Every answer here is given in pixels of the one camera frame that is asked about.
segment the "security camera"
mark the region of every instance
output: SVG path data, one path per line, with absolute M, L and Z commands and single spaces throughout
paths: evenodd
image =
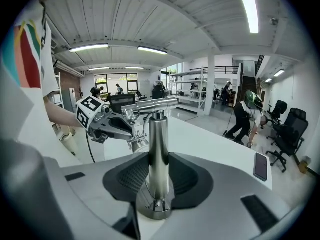
M 277 26 L 279 23 L 279 20 L 277 18 L 272 18 L 272 19 L 270 19 L 269 23 L 272 26 Z

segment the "desk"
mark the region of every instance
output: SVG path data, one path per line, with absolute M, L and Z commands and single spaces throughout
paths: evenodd
M 136 129 L 142 134 L 142 122 L 140 122 L 140 125 Z M 266 182 L 263 182 L 253 175 L 256 151 L 174 117 L 168 118 L 168 133 L 169 152 L 195 156 L 238 168 L 270 190 L 273 189 L 269 157 L 266 157 L 268 179 Z M 104 144 L 104 150 L 105 160 L 132 154 L 127 143 L 124 140 L 118 139 L 108 139 Z

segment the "brick wall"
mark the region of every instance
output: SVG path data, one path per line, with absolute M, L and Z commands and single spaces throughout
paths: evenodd
M 76 77 L 68 72 L 58 69 L 57 73 L 60 72 L 61 90 L 67 90 L 74 88 L 76 100 L 80 100 L 79 86 L 80 78 Z

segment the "forearm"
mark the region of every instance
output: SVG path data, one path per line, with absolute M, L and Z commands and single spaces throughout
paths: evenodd
M 254 124 L 254 127 L 253 127 L 252 132 L 249 137 L 249 143 L 251 143 L 253 141 L 254 137 L 256 136 L 257 130 L 258 130 L 258 127 L 256 126 L 256 124 Z
M 53 104 L 47 98 L 44 99 L 46 113 L 50 122 L 63 126 L 82 127 L 76 119 L 76 114 Z

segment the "metal faucet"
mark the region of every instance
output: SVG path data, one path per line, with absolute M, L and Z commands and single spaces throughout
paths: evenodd
M 131 124 L 139 116 L 148 115 L 142 136 L 145 135 L 149 121 L 149 174 L 137 194 L 136 207 L 141 214 L 154 220 L 170 216 L 171 203 L 175 198 L 174 186 L 169 176 L 168 118 L 165 111 L 177 106 L 176 98 L 162 98 L 122 107 L 123 116 Z

